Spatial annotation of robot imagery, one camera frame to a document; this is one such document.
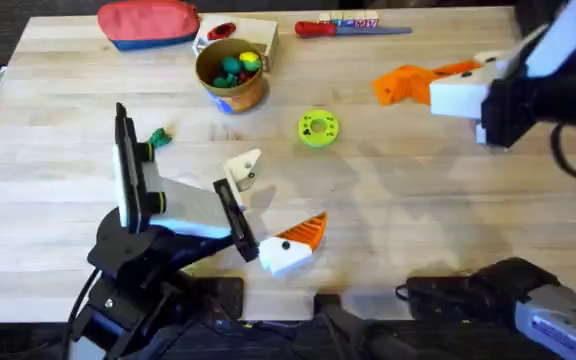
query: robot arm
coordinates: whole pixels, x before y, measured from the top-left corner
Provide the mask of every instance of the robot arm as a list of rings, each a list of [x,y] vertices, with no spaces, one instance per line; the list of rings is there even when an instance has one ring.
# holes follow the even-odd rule
[[[416,320],[501,322],[576,360],[576,294],[530,262],[510,258],[470,277],[411,277]]]
[[[192,324],[212,301],[241,316],[242,279],[195,279],[179,269],[232,245],[244,260],[257,258],[239,191],[252,185],[259,155],[253,150],[227,163],[215,192],[163,178],[154,149],[137,142],[132,119],[117,104],[118,207],[99,225],[88,254],[101,276],[72,324],[73,339],[84,336],[106,352],[105,359],[118,359],[158,343],[152,340],[160,330]]]
[[[475,59],[480,69],[431,83],[434,114],[474,119],[477,143],[504,148],[537,121],[576,127],[576,0],[512,50]]]

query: label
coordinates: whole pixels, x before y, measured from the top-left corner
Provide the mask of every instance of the label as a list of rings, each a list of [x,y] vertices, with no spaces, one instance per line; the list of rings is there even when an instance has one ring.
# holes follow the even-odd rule
[[[232,106],[230,106],[222,98],[211,93],[210,91],[208,91],[208,95],[210,95],[210,100],[212,100],[213,104],[217,105],[217,107],[219,108],[219,110],[221,110],[221,112],[223,112],[225,114],[232,114],[233,113]]]
[[[568,334],[550,321],[545,320],[540,316],[533,316],[532,328],[576,354],[576,337]]]

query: wooden table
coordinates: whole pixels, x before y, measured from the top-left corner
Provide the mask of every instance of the wooden table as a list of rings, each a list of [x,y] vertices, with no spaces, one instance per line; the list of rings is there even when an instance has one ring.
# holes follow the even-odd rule
[[[122,54],[94,17],[30,20],[0,87],[0,321],[64,321],[92,270],[86,255],[114,207],[114,103],[138,136],[174,124],[158,150],[162,175],[210,187],[221,164],[254,147],[264,171],[245,199],[259,239],[322,211],[326,238],[314,261],[281,279],[226,251],[198,275],[241,275],[245,317],[304,319],[318,290],[344,294],[363,316],[407,317],[392,296],[411,273],[446,274],[522,256],[576,289],[576,181],[551,160],[549,127],[512,152],[474,144],[463,119],[425,105],[381,107],[370,82],[403,64],[437,67],[503,49],[517,37],[510,8],[387,10],[382,25],[408,36],[300,40],[275,19],[280,41],[270,93],[256,110],[222,115],[195,79],[190,44]],[[299,116],[335,113],[328,149],[298,142]],[[566,136],[576,162],[576,132]]]

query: red pouch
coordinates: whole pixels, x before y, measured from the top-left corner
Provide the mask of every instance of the red pouch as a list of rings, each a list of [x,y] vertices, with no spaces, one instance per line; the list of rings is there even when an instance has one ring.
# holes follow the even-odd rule
[[[199,30],[195,7],[178,0],[129,0],[104,5],[97,23],[121,51],[190,41]]]

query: green toy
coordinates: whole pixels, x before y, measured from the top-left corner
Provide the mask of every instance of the green toy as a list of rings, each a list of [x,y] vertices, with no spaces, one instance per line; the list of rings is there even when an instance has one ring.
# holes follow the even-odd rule
[[[150,135],[148,143],[156,148],[160,148],[172,141],[172,136],[164,128],[159,128]]]
[[[225,79],[218,76],[212,81],[212,86],[222,89],[235,87],[237,86],[237,77],[233,74],[228,74]]]
[[[299,119],[299,138],[313,148],[322,148],[332,144],[339,135],[339,121],[335,115],[322,109],[306,112]]]
[[[228,56],[221,61],[224,71],[229,74],[238,74],[241,71],[241,61]]]
[[[239,60],[244,63],[244,68],[250,72],[255,72],[261,67],[259,56],[254,52],[241,53],[239,55]]]

